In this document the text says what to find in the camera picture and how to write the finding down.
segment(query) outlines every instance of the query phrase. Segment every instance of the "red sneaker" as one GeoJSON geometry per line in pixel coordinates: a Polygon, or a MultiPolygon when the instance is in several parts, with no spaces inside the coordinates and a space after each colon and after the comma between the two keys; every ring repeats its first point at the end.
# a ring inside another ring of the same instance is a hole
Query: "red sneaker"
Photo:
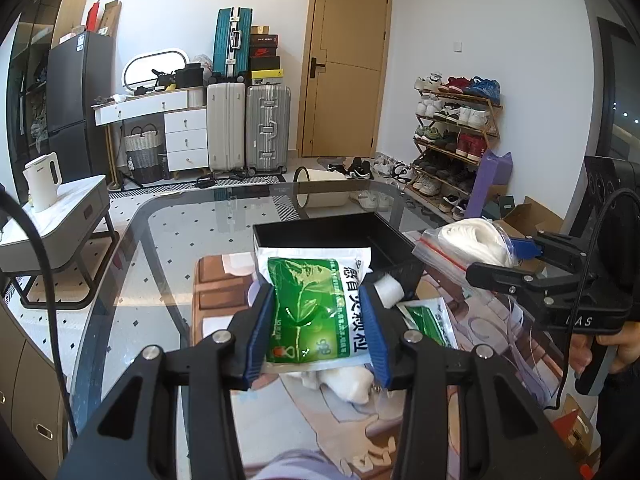
{"type": "Polygon", "coordinates": [[[469,139],[469,153],[467,157],[470,160],[480,162],[486,151],[486,141],[482,137],[473,137],[469,139]]]}
{"type": "Polygon", "coordinates": [[[469,154],[470,136],[467,134],[459,134],[458,145],[456,146],[456,154],[467,156],[469,154]]]}
{"type": "Polygon", "coordinates": [[[449,92],[452,94],[463,94],[465,92],[465,88],[471,85],[471,80],[466,77],[450,77],[449,82],[440,85],[438,90],[440,92],[449,92]]]}

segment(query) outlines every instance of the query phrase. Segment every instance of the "refrigerator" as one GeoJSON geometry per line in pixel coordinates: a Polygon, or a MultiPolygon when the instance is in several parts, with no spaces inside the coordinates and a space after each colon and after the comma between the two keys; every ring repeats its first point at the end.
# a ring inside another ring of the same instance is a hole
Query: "refrigerator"
{"type": "Polygon", "coordinates": [[[62,182],[109,174],[106,133],[92,105],[111,95],[113,38],[83,32],[52,48],[47,64],[49,148],[62,182]]]}

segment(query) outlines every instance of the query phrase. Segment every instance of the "white suitcase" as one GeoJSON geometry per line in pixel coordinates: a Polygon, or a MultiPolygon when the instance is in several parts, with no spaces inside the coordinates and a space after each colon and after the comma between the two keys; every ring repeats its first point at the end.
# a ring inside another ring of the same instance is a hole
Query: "white suitcase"
{"type": "Polygon", "coordinates": [[[218,83],[207,88],[209,169],[244,168],[243,83],[218,83]]]}

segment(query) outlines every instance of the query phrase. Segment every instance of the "wicker basket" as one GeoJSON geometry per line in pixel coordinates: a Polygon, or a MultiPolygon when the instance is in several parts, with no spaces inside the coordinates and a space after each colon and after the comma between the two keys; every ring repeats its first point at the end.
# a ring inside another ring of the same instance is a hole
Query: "wicker basket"
{"type": "Polygon", "coordinates": [[[127,153],[127,165],[140,184],[148,184],[162,179],[162,165],[158,155],[162,152],[162,136],[153,124],[152,130],[136,126],[124,138],[124,149],[127,153]]]}

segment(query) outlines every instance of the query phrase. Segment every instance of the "drawer knob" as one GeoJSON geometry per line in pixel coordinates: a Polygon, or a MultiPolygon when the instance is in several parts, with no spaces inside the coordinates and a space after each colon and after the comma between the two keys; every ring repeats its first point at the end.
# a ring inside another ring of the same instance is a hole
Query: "drawer knob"
{"type": "Polygon", "coordinates": [[[45,428],[42,424],[35,425],[36,431],[47,440],[53,440],[53,433],[49,428],[45,428]]]}

